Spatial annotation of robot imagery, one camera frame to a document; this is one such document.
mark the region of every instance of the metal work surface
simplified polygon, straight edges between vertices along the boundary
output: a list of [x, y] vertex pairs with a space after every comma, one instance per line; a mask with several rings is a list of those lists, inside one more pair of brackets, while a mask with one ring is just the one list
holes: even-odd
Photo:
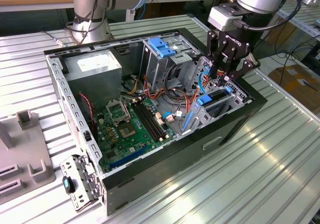
[[[110, 27], [117, 38], [185, 27], [202, 42], [207, 41], [205, 27], [188, 16]], [[67, 32], [51, 33], [67, 45], [73, 44]], [[36, 33], [0, 38], [0, 46], [0, 119], [26, 108], [38, 113], [57, 176], [54, 182], [0, 205], [1, 220], [308, 223], [320, 208], [320, 121], [255, 71], [245, 80], [268, 102], [232, 141], [111, 216], [104, 214], [98, 202], [76, 213], [59, 170], [59, 164], [76, 153], [75, 142], [42, 53], [55, 48], [55, 42]]]
[[[296, 7], [296, 2], [288, 1], [284, 6], [276, 13], [282, 18], [286, 18]], [[306, 32], [311, 37], [320, 35], [320, 27], [315, 24], [316, 20], [320, 19], [320, 8], [311, 8], [305, 4], [302, 4], [299, 12], [294, 16], [290, 23], [295, 25], [297, 28]]]

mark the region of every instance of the metal bracket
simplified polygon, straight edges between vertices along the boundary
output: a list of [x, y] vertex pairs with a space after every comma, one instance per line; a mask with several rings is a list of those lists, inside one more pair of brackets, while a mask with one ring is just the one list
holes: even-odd
[[76, 212], [98, 200], [101, 187], [97, 182], [95, 169], [86, 156], [70, 156], [60, 167], [64, 176], [63, 185]]

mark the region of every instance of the red wire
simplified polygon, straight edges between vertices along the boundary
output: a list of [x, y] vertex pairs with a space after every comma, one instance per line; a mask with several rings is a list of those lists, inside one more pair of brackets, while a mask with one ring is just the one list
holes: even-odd
[[86, 101], [86, 103], [89, 105], [89, 109], [90, 109], [90, 115], [91, 115], [91, 120], [92, 120], [92, 131], [94, 131], [94, 113], [93, 113], [93, 111], [92, 111], [92, 106], [91, 106], [91, 103], [90, 103], [90, 101], [88, 100], [88, 98], [84, 95], [84, 94], [82, 94], [82, 93], [78, 93], [80, 96], [82, 96], [83, 98], [84, 98], [84, 100]]

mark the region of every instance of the cardboard box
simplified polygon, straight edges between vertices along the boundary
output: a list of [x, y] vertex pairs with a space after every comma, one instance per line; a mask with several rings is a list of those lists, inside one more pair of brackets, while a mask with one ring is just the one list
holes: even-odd
[[[273, 70], [269, 77], [277, 84], [280, 82], [282, 67]], [[300, 65], [287, 66], [285, 68], [281, 87], [306, 106], [314, 114], [320, 113], [320, 81], [314, 78]]]

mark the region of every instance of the blue drive bracket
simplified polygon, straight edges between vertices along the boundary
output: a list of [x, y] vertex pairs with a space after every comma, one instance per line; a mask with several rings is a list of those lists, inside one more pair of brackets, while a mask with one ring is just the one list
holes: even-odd
[[148, 39], [148, 43], [160, 55], [161, 58], [169, 57], [176, 54], [176, 51], [169, 48], [166, 42], [160, 38]]
[[200, 104], [202, 106], [202, 105], [212, 101], [212, 99], [209, 97], [209, 95], [202, 95], [202, 96], [198, 97], [196, 101], [198, 102], [198, 104]]

